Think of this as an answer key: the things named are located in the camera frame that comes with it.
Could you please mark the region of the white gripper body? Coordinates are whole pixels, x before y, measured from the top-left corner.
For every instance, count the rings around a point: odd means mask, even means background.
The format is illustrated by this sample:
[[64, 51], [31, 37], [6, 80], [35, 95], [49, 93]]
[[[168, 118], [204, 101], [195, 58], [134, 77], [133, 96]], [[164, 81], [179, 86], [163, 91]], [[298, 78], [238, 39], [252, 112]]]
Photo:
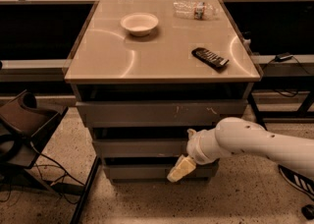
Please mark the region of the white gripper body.
[[220, 157], [220, 147], [215, 138], [215, 131], [196, 132], [187, 142], [186, 151], [196, 164], [205, 165], [216, 161]]

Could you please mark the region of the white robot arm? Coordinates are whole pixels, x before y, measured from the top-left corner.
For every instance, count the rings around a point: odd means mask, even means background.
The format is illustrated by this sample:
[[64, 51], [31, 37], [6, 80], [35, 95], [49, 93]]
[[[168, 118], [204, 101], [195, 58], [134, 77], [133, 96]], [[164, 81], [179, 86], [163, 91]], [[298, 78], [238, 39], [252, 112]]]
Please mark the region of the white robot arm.
[[177, 182], [195, 170], [235, 154], [252, 154], [272, 160], [309, 179], [314, 178], [314, 140], [268, 132], [262, 126], [236, 117], [221, 120], [214, 129], [188, 129], [187, 156], [181, 155], [167, 179]]

